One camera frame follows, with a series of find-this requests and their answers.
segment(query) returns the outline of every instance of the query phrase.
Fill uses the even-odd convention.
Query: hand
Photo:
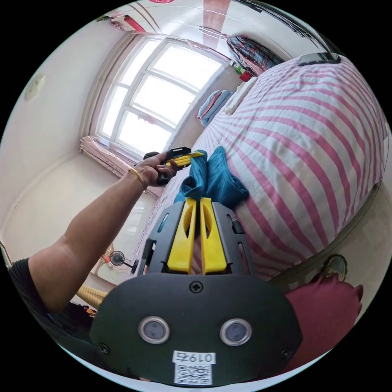
[[[169,180],[177,174],[178,166],[173,159],[170,161],[171,166],[161,164],[161,162],[166,160],[166,156],[167,154],[163,152],[147,158],[135,166],[146,186],[159,187],[156,183],[159,173],[166,174]]]

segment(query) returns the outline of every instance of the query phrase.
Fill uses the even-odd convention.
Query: wrist
[[[143,166],[135,166],[135,170],[139,173],[146,188],[148,188],[151,185],[151,182],[150,178],[148,177],[147,170]]]

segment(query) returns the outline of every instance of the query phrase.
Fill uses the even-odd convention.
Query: pink curtain
[[[108,151],[106,147],[100,145],[91,136],[85,136],[81,139],[79,151],[94,159],[118,178],[122,178],[131,167],[127,162]],[[154,197],[154,199],[158,199],[162,192],[162,188],[149,188],[147,190],[147,194]]]

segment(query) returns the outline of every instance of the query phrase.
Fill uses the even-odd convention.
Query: qr code
[[[182,385],[212,385],[211,365],[175,364],[174,382]]]

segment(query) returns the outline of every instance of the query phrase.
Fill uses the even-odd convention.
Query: cell phone
[[[322,52],[303,55],[297,62],[299,67],[312,64],[338,64],[340,56],[337,53]]]

